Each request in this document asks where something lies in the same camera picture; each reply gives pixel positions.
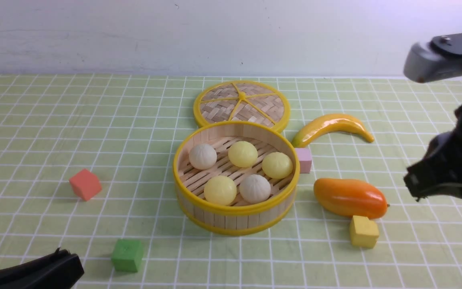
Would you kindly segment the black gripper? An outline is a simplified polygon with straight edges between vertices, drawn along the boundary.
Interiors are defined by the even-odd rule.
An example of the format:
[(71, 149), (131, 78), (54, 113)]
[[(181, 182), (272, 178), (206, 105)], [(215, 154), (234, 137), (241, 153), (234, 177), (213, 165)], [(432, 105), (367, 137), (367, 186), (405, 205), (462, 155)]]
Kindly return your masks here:
[(462, 199), (462, 105), (454, 114), (454, 129), (431, 139), (422, 159), (407, 167), (403, 180), (417, 201), (437, 195)]

